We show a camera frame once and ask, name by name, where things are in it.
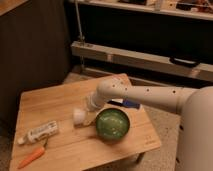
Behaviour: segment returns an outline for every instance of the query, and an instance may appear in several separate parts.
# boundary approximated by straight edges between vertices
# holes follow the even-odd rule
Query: wooden tabletop
[[[115,76],[130,84],[125,74],[109,77]],[[18,112],[10,170],[17,170],[19,162],[43,143],[18,146],[17,139],[29,129],[52,120],[58,122],[60,133],[49,139],[45,154],[23,168],[23,171],[85,170],[160,147],[161,141],[142,107],[138,110],[113,106],[125,111],[131,124],[127,135],[117,143],[100,140],[94,125],[74,128],[73,109],[82,108],[86,95],[94,91],[101,80],[109,77],[24,92]]]
[[[27,1],[28,0],[0,0],[0,16]]]

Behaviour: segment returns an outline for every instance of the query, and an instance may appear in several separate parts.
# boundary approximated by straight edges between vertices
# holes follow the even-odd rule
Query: wall
[[[62,0],[30,0],[0,17],[1,128],[14,130],[21,92],[59,84],[69,72],[65,20]]]

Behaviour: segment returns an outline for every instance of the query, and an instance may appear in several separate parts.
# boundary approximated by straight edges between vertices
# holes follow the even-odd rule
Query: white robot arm
[[[102,81],[87,98],[90,111],[123,98],[181,114],[176,171],[213,170],[213,87],[127,86],[120,78]]]

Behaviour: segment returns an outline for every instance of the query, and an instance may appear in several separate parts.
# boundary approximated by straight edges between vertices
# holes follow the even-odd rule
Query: tiled floor
[[[84,75],[71,73],[64,84],[91,79]],[[159,137],[162,147],[145,153],[140,164],[135,164],[137,156],[116,161],[104,166],[90,169],[91,171],[173,171],[178,136],[178,124],[180,117],[158,109],[144,106]],[[0,136],[0,170],[7,171],[12,150],[12,142],[8,138]]]

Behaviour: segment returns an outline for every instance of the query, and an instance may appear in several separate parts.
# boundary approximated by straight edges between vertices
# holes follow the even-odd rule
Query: carrot
[[[27,156],[18,166],[18,169],[21,169],[28,164],[30,164],[33,160],[41,157],[45,153],[45,147],[39,147],[35,149],[29,156]]]

